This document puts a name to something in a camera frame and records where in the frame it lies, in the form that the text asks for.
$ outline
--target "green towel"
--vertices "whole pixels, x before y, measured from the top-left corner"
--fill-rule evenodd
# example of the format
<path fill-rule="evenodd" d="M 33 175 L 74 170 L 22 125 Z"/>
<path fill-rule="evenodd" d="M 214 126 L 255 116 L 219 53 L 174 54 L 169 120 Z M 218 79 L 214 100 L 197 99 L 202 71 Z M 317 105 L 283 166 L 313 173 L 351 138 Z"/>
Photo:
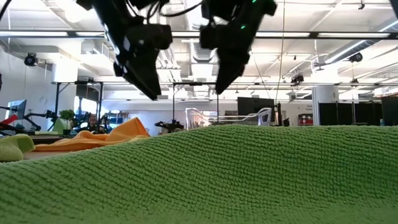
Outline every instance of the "green towel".
<path fill-rule="evenodd" d="M 213 126 L 0 166 L 1 223 L 396 224 L 398 129 Z"/>
<path fill-rule="evenodd" d="M 26 134 L 0 139 L 0 162 L 12 162 L 24 159 L 23 153 L 35 149 L 33 140 Z"/>

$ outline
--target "desk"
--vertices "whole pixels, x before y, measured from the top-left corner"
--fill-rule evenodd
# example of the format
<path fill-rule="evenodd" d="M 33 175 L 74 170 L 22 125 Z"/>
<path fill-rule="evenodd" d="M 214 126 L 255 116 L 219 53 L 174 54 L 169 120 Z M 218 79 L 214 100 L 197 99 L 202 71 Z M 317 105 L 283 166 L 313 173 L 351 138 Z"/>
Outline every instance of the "desk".
<path fill-rule="evenodd" d="M 30 159 L 41 159 L 41 158 L 46 158 L 46 157 L 53 157 L 53 156 L 62 156 L 70 152 L 27 152 L 24 153 L 24 159 L 25 160 L 30 160 Z"/>
<path fill-rule="evenodd" d="M 60 135 L 31 135 L 29 136 L 32 138 L 33 143 L 37 144 L 52 144 L 61 139 L 70 139 L 73 136 L 60 136 Z"/>

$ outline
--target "orange cloth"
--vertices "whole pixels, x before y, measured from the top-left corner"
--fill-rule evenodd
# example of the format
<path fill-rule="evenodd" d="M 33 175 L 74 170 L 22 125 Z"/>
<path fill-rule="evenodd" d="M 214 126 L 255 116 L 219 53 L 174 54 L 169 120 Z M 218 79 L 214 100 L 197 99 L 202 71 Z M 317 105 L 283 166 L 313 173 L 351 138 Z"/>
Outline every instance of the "orange cloth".
<path fill-rule="evenodd" d="M 72 139 L 62 139 L 53 144 L 36 145 L 34 151 L 79 151 L 118 144 L 141 137 L 149 137 L 149 134 L 141 121 L 134 118 L 119 125 L 110 134 L 91 134 L 89 131 L 81 131 Z"/>

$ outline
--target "red object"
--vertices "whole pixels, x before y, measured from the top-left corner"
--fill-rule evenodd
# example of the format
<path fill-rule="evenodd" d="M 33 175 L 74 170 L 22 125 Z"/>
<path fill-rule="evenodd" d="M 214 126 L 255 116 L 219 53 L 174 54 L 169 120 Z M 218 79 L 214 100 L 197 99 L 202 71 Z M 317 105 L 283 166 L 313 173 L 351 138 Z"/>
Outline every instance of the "red object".
<path fill-rule="evenodd" d="M 11 117 L 5 119 L 4 121 L 1 121 L 2 124 L 11 124 L 12 122 L 18 120 L 18 116 L 17 115 L 12 115 Z"/>
<path fill-rule="evenodd" d="M 303 119 L 300 119 L 300 125 L 304 125 Z M 306 119 L 305 125 L 313 125 L 313 119 Z"/>

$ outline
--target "potted plant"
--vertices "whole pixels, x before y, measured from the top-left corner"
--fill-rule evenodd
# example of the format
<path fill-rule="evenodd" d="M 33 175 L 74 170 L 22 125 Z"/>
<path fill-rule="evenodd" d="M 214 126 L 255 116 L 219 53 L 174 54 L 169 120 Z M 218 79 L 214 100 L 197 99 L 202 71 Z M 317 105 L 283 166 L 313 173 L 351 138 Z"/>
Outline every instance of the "potted plant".
<path fill-rule="evenodd" d="M 73 110 L 62 110 L 60 111 L 60 119 L 63 119 L 67 122 L 67 128 L 63 130 L 63 135 L 69 135 L 70 129 L 68 128 L 69 122 L 73 121 L 75 118 L 75 112 Z"/>

